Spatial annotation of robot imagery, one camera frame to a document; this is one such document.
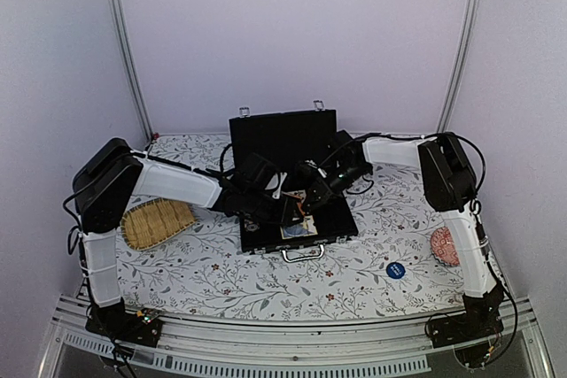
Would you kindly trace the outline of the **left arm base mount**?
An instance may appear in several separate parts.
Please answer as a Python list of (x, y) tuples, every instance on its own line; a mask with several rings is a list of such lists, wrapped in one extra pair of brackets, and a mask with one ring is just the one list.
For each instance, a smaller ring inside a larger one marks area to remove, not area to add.
[(90, 308), (85, 329), (106, 336), (111, 341), (135, 343), (156, 348), (161, 336), (163, 321), (160, 313), (152, 309), (127, 312), (124, 305), (116, 304)]

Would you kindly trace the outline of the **blue round dealer button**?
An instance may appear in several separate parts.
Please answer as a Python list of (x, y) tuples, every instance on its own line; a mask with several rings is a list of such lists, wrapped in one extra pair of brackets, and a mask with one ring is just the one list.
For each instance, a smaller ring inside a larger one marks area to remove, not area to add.
[(399, 280), (403, 278), (406, 274), (406, 268), (399, 262), (391, 262), (389, 263), (385, 271), (387, 275), (394, 280)]

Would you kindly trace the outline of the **clear plastic round lid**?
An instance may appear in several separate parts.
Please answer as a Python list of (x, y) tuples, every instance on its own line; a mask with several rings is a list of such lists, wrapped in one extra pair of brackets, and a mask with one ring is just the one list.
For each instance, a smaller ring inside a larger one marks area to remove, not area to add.
[(283, 238), (295, 238), (309, 235), (309, 229), (302, 224), (281, 228)]

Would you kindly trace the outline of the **black poker set case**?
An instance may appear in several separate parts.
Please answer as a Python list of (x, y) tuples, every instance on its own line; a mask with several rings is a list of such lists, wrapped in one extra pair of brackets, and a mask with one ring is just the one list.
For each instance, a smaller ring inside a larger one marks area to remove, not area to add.
[[(298, 162), (313, 160), (316, 164), (329, 154), (330, 139), (337, 133), (337, 113), (334, 110), (280, 112), (253, 115), (229, 120), (234, 164), (239, 166), (256, 153), (287, 173), (284, 192), (307, 189), (306, 180), (297, 172)], [(314, 211), (318, 234), (284, 240), (281, 226), (259, 224), (256, 232), (247, 233), (245, 220), (240, 221), (241, 245), (244, 252), (265, 252), (299, 249), (326, 243), (346, 241), (359, 234), (353, 214), (344, 195), (330, 200)]]

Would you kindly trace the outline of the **blue playing card deck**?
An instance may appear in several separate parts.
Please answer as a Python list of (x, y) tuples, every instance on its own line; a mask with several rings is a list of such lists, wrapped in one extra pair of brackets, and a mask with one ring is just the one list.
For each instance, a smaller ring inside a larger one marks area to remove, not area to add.
[(300, 223), (288, 227), (280, 227), (281, 237), (284, 240), (314, 236), (318, 234), (313, 216), (305, 216)]

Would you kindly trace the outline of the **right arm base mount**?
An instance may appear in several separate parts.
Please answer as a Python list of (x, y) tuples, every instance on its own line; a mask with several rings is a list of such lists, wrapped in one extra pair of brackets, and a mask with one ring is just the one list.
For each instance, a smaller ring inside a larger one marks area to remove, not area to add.
[(501, 340), (504, 326), (498, 310), (479, 318), (473, 312), (460, 314), (434, 313), (424, 325), (424, 333), (434, 348), (470, 343), (481, 343), (454, 349), (457, 362), (468, 369), (487, 366)]

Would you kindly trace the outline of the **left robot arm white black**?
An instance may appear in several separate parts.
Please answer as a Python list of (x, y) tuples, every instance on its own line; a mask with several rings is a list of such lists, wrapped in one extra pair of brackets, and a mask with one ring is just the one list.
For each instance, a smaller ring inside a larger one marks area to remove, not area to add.
[(76, 222), (80, 261), (89, 298), (99, 307), (98, 324), (113, 337), (132, 328), (117, 278), (116, 234), (130, 198), (180, 201), (258, 224), (289, 227), (304, 215), (300, 201), (282, 194), (286, 177), (273, 163), (252, 154), (232, 169), (199, 169), (131, 149), (111, 139), (75, 175), (64, 210)]

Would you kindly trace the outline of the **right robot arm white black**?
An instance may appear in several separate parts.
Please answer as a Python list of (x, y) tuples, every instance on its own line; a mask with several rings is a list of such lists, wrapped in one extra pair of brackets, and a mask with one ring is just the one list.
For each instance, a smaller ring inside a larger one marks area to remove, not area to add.
[(489, 262), (490, 250), (482, 220), (478, 190), (483, 177), (476, 176), (465, 153), (466, 139), (454, 133), (394, 136), (369, 133), (351, 136), (337, 132), (329, 143), (330, 153), (321, 162), (310, 163), (311, 185), (302, 203), (311, 213), (340, 196), (377, 164), (417, 167), (428, 205), (440, 213), (451, 236), (464, 279), (465, 309), (458, 331), (476, 339), (491, 327), (492, 312), (504, 298), (504, 287)]

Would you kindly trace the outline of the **red playing card deck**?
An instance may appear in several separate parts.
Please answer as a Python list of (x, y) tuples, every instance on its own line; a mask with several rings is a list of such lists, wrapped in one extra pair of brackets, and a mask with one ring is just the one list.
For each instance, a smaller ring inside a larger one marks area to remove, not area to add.
[(298, 202), (301, 202), (301, 203), (305, 200), (305, 198), (307, 196), (305, 190), (296, 190), (296, 191), (284, 192), (283, 194), (287, 197), (291, 197), (293, 199), (296, 199)]

